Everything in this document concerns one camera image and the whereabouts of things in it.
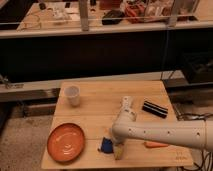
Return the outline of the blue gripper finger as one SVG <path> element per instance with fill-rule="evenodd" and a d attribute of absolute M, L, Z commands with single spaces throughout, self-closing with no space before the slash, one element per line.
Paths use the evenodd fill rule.
<path fill-rule="evenodd" d="M 104 137 L 101 142 L 101 146 L 98 149 L 99 152 L 103 152 L 105 154 L 113 153 L 113 143 L 110 139 Z"/>

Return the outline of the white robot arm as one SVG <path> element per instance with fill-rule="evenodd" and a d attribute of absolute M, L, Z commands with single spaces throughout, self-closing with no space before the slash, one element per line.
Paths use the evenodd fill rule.
<path fill-rule="evenodd" d="M 127 139 L 153 141 L 213 152 L 213 121 L 145 122 L 136 121 L 133 99 L 124 96 L 120 112 L 110 129 L 111 138 L 104 138 L 100 150 L 119 159 Z"/>

